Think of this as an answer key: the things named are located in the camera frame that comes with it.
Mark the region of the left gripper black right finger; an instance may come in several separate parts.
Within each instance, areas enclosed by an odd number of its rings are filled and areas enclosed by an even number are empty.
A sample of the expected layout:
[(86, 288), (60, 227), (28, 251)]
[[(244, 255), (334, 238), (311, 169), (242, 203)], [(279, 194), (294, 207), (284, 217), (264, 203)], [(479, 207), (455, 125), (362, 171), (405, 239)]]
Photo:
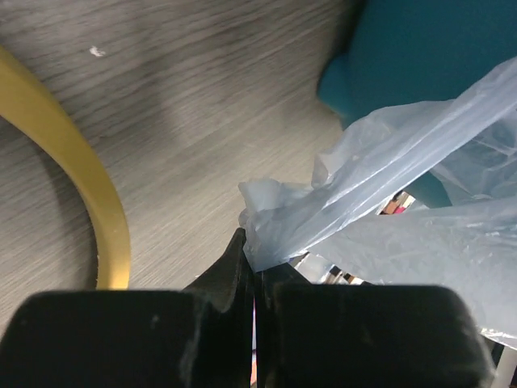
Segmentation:
[(313, 285), (255, 276), (261, 387), (488, 387), (494, 363), (464, 301), (435, 285)]

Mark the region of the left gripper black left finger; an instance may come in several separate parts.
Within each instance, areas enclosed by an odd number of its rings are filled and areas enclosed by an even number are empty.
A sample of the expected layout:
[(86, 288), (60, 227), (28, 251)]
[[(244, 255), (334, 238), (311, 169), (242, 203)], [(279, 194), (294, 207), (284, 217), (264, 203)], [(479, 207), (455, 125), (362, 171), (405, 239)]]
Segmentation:
[(48, 291), (1, 341), (4, 387), (248, 387), (253, 273), (236, 230), (182, 290)]

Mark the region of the light blue plastic bag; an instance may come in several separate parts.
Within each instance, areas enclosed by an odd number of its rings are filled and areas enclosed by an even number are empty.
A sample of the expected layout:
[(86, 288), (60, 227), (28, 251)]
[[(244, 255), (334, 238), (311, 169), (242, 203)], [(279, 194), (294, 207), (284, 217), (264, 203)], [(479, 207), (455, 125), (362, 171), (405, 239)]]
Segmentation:
[(516, 345), (515, 59), (454, 99), (357, 120), (308, 185), (239, 189), (255, 271), (310, 254), (373, 284), (441, 285), (485, 337)]

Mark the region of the teal trash bin yellow rim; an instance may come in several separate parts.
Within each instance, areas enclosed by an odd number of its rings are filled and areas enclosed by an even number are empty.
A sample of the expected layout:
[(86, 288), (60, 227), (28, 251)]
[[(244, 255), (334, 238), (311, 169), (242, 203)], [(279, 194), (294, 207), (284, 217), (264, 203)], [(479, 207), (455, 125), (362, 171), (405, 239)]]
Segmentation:
[(515, 2), (370, 1), (317, 94), (347, 131), (319, 161), (329, 200), (515, 198)]

